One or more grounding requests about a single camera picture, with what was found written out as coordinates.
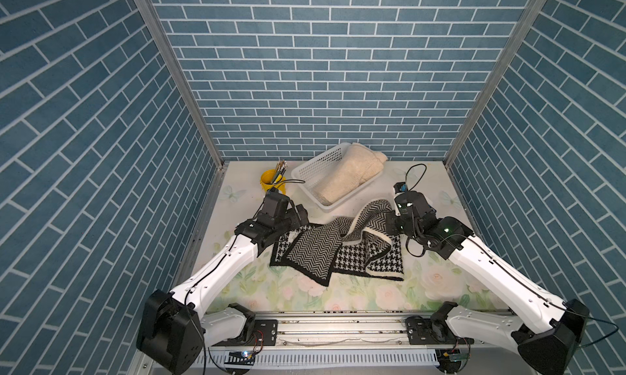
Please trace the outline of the beige knitted scarf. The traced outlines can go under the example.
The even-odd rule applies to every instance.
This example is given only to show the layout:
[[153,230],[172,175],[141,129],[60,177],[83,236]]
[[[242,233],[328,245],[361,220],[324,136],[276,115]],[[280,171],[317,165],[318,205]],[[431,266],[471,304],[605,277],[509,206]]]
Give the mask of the beige knitted scarf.
[[387,160],[384,153],[353,143],[337,167],[314,187],[313,194],[324,205],[334,204],[382,172]]

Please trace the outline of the black white patterned cloth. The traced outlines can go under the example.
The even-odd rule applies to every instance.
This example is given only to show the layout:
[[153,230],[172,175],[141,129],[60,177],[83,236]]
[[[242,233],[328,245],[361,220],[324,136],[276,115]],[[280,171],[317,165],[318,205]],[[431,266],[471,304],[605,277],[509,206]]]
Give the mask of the black white patterned cloth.
[[322,286],[329,285],[334,273],[402,281],[400,237],[389,216],[395,216],[391,203],[378,199],[356,217],[302,226],[277,241],[270,265],[291,267]]

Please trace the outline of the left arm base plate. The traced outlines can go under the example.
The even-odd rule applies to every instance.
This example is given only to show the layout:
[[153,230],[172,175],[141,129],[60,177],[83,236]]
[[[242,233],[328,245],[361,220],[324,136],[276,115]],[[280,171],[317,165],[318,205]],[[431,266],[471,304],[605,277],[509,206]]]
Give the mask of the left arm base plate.
[[256,320],[253,325],[244,327],[243,334],[234,339],[227,339],[216,344],[216,347],[252,347],[261,345],[274,347],[278,335],[278,321]]

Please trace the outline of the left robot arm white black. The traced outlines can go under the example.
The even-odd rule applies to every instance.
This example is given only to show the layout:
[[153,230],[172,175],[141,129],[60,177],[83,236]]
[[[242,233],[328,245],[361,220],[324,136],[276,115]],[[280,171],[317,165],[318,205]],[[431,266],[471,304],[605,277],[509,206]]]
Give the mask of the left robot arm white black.
[[195,275],[146,300],[136,346],[170,373],[187,371],[208,347],[223,341],[248,343],[255,314],[238,303],[201,319],[223,288],[283,235],[309,223],[303,205],[276,189],[266,192],[254,217],[238,224],[228,243]]

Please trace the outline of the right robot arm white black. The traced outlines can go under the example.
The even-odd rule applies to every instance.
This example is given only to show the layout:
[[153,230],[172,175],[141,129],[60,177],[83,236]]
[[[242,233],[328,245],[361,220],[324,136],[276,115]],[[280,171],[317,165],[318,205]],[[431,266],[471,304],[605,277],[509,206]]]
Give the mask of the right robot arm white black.
[[393,188],[395,217],[404,234],[484,284],[512,312],[509,316],[473,311],[446,301],[428,320],[440,343],[472,339],[505,348],[540,374],[562,374],[580,347],[589,309],[564,301],[525,277],[491,251],[461,220],[438,218],[425,196],[404,182]]

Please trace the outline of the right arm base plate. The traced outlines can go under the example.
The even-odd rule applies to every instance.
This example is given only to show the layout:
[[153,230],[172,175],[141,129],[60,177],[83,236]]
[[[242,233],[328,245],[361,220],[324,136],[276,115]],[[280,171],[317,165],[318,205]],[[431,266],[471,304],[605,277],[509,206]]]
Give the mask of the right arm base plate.
[[405,320],[410,345],[461,345],[474,344],[474,339],[460,338],[448,327],[445,321],[423,316],[409,316]]

